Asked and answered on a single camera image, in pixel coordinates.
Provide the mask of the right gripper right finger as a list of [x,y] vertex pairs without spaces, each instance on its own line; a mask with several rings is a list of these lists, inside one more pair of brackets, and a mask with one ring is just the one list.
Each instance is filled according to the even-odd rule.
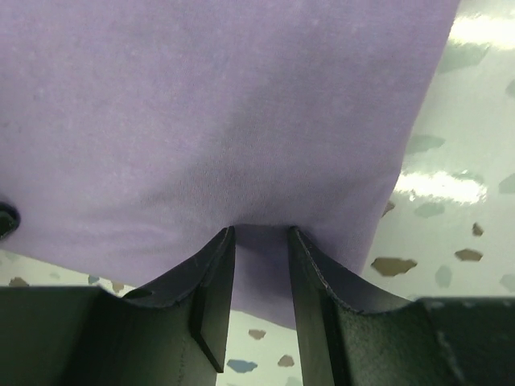
[[346,269],[297,227],[287,243],[304,384],[418,384],[414,340],[399,330],[418,303]]

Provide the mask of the purple t shirt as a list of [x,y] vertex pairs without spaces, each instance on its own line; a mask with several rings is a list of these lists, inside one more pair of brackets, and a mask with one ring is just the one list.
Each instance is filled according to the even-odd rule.
[[286,230],[362,270],[458,5],[2,2],[2,248],[140,286],[233,226],[293,327]]

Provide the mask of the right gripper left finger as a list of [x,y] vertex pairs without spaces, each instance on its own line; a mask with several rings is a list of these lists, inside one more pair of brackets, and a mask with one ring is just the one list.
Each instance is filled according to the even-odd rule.
[[214,385],[224,368],[235,269],[234,228],[124,300],[136,306],[122,385]]

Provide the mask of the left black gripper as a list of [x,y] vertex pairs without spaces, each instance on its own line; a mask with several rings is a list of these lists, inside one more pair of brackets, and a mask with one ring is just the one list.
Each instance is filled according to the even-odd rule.
[[8,203],[0,203],[0,240],[14,233],[20,225],[18,210]]

